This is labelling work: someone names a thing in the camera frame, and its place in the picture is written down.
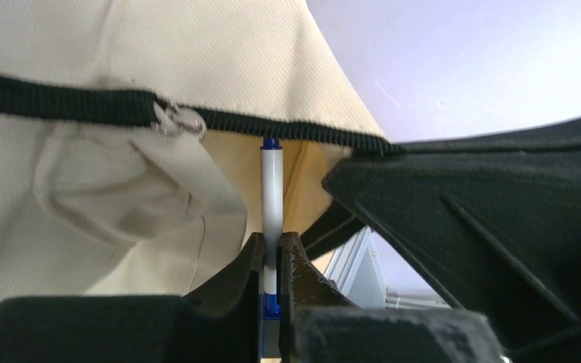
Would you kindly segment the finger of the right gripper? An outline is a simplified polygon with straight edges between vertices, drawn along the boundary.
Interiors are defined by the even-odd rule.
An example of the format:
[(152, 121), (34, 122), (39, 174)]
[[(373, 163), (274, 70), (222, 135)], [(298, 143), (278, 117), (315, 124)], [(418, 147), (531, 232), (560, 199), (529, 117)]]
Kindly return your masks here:
[(402, 145), (407, 154), (544, 153), (581, 150), (581, 117), (531, 129)]
[(324, 187), (310, 257), (368, 226), (515, 362), (581, 362), (581, 149), (361, 152)]

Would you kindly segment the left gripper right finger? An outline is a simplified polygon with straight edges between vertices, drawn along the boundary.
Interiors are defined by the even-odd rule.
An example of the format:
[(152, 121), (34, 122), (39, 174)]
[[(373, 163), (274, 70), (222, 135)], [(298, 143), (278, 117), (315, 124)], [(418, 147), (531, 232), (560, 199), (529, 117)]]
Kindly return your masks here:
[(500, 362), (487, 319), (465, 310), (364, 309), (309, 261), (300, 236), (278, 242), (283, 362)]

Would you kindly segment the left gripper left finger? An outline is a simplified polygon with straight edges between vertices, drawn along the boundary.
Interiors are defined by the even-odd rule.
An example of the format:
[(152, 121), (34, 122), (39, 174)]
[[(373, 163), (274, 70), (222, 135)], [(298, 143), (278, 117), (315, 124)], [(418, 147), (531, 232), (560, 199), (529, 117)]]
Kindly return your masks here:
[(185, 296), (0, 302), (0, 362), (256, 362), (263, 236)]

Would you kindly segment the blue capped white marker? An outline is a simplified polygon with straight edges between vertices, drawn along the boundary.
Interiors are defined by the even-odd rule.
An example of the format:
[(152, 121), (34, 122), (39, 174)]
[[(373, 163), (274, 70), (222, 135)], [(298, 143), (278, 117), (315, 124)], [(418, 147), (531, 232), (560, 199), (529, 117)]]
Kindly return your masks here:
[(263, 265), (263, 358), (279, 358), (280, 306), (278, 304), (277, 245), (283, 234), (283, 149), (278, 139), (265, 138), (261, 156), (261, 213), (265, 241)]

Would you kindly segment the beige canvas backpack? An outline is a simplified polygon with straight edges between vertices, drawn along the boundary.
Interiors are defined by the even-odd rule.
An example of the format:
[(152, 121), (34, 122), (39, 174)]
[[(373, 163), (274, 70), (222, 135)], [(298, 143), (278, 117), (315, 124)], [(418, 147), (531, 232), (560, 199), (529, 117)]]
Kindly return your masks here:
[(0, 1), (0, 303), (188, 294), (261, 229), (265, 137), (300, 233), (397, 152), (304, 1)]

